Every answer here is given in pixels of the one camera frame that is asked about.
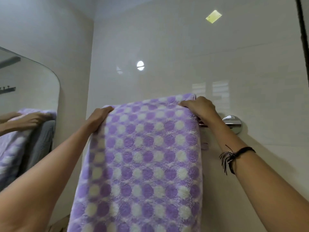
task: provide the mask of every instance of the purple and white towel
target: purple and white towel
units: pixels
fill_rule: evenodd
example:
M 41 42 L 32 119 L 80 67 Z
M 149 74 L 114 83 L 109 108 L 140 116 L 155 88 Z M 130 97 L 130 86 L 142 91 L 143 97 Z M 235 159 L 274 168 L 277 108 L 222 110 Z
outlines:
M 198 122 L 177 105 L 189 99 L 115 107 L 90 140 L 68 232 L 200 231 Z
M 34 112 L 49 113 L 56 119 L 56 112 L 42 111 L 38 109 L 21 109 L 18 111 L 22 116 L 19 119 Z M 0 137 L 0 191 L 11 184 L 18 174 L 19 166 L 23 158 L 25 144 L 33 130 L 15 131 Z

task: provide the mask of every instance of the bracelet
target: bracelet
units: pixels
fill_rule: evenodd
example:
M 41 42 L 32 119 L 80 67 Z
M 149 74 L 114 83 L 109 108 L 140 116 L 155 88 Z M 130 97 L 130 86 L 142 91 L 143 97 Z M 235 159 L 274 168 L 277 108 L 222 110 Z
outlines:
M 247 151 L 253 151 L 253 152 L 255 152 L 255 150 L 253 150 L 252 147 L 244 147 L 244 148 L 241 148 L 239 151 L 237 151 L 237 152 L 235 152 L 235 153 L 233 153 L 233 151 L 232 151 L 231 148 L 230 148 L 230 150 L 231 150 L 231 151 L 223 152 L 223 153 L 219 156 L 219 158 L 220 158 L 220 160 L 222 160 L 222 167 L 223 167 L 224 172 L 226 173 L 226 175 L 227 175 L 227 171 L 226 171 L 227 165 L 229 165 L 231 173 L 233 173 L 233 174 L 235 175 L 235 173 L 234 173 L 234 171 L 233 171 L 233 168 L 232 168 L 232 162 L 233 162 L 238 156 L 240 156 L 241 154 L 243 154 L 243 153 L 245 153 L 245 152 L 247 152 Z

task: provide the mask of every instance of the hand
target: hand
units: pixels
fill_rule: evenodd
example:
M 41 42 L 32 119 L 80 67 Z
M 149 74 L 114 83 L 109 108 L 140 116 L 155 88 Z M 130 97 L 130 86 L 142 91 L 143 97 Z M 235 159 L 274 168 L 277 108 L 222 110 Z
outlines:
M 51 114 L 41 112 L 30 113 L 21 117 L 20 119 L 8 121 L 7 124 L 14 128 L 14 131 L 24 131 L 35 129 L 45 121 L 52 120 Z
M 98 129 L 98 127 L 106 119 L 107 115 L 113 110 L 114 108 L 111 106 L 105 107 L 105 108 L 97 108 L 94 110 L 94 112 L 91 114 L 91 116 L 86 121 L 92 133 Z
M 213 103 L 205 97 L 200 96 L 195 100 L 181 101 L 179 105 L 190 109 L 206 125 L 221 120 Z
M 21 113 L 17 113 L 17 112 L 10 112 L 10 113 L 4 114 L 0 116 L 0 124 L 5 123 L 9 121 L 10 119 L 21 116 L 21 115 L 22 115 Z

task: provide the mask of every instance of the person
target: person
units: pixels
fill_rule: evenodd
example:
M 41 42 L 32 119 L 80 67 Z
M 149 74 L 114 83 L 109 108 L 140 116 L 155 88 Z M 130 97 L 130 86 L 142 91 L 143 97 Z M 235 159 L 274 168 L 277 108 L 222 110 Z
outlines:
M 211 129 L 223 152 L 247 147 L 221 120 L 211 101 L 198 97 L 179 105 Z M 89 136 L 112 110 L 95 109 L 79 130 L 0 193 L 0 231 L 44 231 Z M 240 155 L 232 168 L 268 232 L 309 231 L 308 201 L 255 152 Z
M 34 112 L 10 121 L 10 119 L 21 115 L 21 113 L 11 112 L 0 116 L 0 137 L 14 131 L 35 129 L 43 122 L 52 119 L 52 115 L 50 114 Z

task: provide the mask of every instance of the yellow sticker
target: yellow sticker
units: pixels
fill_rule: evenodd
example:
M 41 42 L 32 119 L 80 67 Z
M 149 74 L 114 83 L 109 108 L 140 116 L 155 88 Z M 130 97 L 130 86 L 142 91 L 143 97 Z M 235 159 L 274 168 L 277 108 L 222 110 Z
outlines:
M 217 19 L 222 16 L 218 11 L 214 10 L 208 17 L 206 18 L 209 22 L 214 23 Z

